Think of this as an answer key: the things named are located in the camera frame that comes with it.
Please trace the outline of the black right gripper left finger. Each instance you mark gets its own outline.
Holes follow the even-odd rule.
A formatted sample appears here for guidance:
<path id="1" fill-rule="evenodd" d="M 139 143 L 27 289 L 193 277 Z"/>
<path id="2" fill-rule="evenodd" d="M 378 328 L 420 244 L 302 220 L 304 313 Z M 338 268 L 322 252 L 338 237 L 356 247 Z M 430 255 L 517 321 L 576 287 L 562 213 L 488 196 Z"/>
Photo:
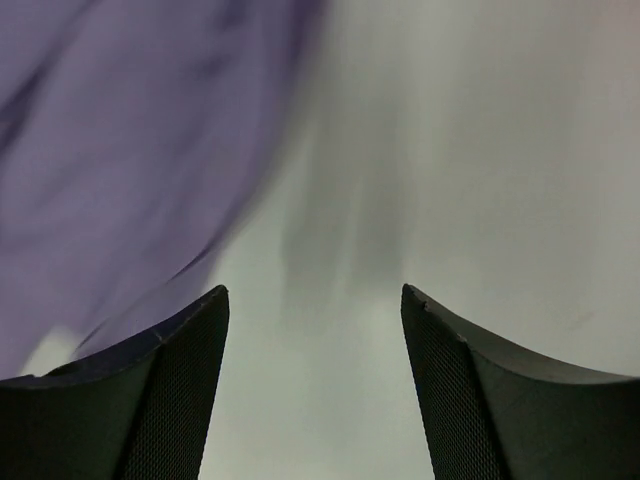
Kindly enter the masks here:
<path id="1" fill-rule="evenodd" d="M 105 350 L 2 381 L 2 478 L 197 478 L 228 325 L 218 286 Z"/>

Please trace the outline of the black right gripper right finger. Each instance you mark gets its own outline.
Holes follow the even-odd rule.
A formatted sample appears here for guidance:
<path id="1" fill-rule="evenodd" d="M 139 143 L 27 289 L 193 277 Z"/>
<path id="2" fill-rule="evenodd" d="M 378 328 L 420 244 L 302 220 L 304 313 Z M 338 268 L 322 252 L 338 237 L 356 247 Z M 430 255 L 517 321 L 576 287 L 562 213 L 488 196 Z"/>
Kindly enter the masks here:
<path id="1" fill-rule="evenodd" d="M 638 478 L 638 378 L 536 353 L 409 284 L 401 320 L 436 478 Z"/>

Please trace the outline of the purple t-shirt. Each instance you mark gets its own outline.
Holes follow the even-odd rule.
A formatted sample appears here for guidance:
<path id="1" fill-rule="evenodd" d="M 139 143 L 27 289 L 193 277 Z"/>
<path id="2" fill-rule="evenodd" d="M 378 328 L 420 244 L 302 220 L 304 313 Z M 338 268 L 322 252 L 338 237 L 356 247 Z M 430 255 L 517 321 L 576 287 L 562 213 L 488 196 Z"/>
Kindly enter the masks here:
<path id="1" fill-rule="evenodd" d="M 204 288 L 280 136 L 321 1 L 1 5 L 1 374 Z"/>

